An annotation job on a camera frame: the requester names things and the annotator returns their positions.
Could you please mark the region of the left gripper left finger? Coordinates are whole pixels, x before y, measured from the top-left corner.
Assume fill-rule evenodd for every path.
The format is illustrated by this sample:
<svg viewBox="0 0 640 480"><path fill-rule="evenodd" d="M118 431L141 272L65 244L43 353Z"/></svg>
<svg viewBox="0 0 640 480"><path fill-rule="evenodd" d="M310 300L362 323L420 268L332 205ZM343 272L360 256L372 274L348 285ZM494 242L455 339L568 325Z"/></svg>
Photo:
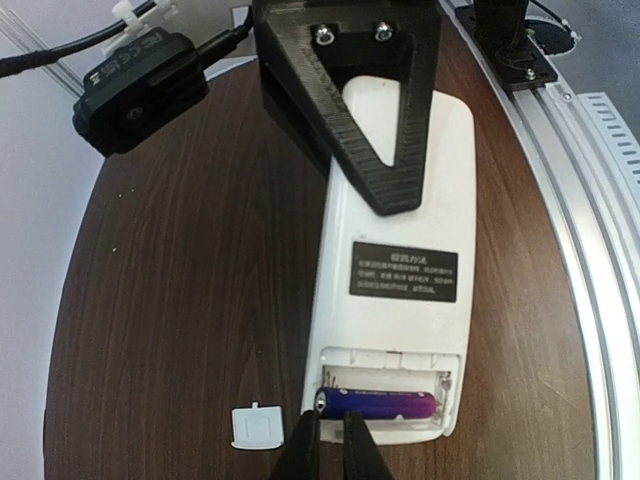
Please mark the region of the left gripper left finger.
<svg viewBox="0 0 640 480"><path fill-rule="evenodd" d="M320 466L320 415L305 411L285 444L270 480L316 480Z"/></svg>

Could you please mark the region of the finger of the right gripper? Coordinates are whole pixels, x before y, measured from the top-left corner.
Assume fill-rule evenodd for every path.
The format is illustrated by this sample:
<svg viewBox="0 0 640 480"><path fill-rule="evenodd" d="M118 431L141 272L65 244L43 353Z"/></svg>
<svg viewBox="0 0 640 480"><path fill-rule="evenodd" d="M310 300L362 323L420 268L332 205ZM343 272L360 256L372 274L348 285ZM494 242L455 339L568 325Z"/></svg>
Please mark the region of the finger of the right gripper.
<svg viewBox="0 0 640 480"><path fill-rule="evenodd" d="M422 203L441 16L434 1L256 1L264 104L380 216Z"/></svg>

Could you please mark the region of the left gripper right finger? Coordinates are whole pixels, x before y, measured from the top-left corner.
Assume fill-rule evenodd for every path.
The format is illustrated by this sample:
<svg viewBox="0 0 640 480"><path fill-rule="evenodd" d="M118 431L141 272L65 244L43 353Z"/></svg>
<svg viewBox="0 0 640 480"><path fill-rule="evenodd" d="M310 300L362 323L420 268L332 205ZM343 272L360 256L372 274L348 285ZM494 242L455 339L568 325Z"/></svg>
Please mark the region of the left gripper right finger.
<svg viewBox="0 0 640 480"><path fill-rule="evenodd" d="M347 480L393 480L383 456L359 412L343 418L343 478Z"/></svg>

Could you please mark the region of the white battery cover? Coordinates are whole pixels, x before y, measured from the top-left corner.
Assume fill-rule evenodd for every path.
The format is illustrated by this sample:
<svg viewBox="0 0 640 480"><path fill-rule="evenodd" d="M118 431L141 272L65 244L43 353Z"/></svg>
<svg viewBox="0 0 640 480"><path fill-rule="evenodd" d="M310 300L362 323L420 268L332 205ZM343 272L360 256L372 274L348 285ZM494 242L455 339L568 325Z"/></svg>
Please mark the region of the white battery cover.
<svg viewBox="0 0 640 480"><path fill-rule="evenodd" d="M275 450L285 443L284 422L280 406L264 406L254 401L250 407L231 411L233 439L238 450Z"/></svg>

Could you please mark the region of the purple battery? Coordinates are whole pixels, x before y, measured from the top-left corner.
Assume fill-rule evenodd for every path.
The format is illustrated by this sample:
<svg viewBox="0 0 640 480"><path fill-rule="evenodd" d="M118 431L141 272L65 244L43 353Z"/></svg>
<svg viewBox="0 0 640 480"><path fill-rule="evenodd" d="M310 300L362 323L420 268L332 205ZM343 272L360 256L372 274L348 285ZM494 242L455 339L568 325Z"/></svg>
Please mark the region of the purple battery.
<svg viewBox="0 0 640 480"><path fill-rule="evenodd" d="M359 412L368 420L427 419L437 410L428 392L388 392L344 388L320 388L314 408L323 419L341 420L347 412Z"/></svg>

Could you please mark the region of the white remote control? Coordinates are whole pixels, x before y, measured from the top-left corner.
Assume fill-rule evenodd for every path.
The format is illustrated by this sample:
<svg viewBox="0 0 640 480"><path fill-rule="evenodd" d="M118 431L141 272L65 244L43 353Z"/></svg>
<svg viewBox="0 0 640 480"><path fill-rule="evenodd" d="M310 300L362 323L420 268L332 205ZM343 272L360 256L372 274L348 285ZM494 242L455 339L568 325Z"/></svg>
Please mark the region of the white remote control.
<svg viewBox="0 0 640 480"><path fill-rule="evenodd" d="M432 98L422 203L377 215L338 164L330 168L302 396L323 387L428 392L427 419L368 420L379 445L450 435L470 336L476 253L474 119L460 99ZM341 420L320 437L343 440Z"/></svg>

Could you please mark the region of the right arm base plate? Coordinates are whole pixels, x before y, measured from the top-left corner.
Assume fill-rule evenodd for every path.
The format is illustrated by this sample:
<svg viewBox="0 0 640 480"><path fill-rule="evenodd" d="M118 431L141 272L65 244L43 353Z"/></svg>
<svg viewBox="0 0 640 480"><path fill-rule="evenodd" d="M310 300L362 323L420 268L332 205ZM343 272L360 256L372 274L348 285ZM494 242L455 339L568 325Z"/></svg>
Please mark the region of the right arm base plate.
<svg viewBox="0 0 640 480"><path fill-rule="evenodd" d="M454 9L501 88L514 92L543 88L558 73L529 38L528 1L473 1Z"/></svg>

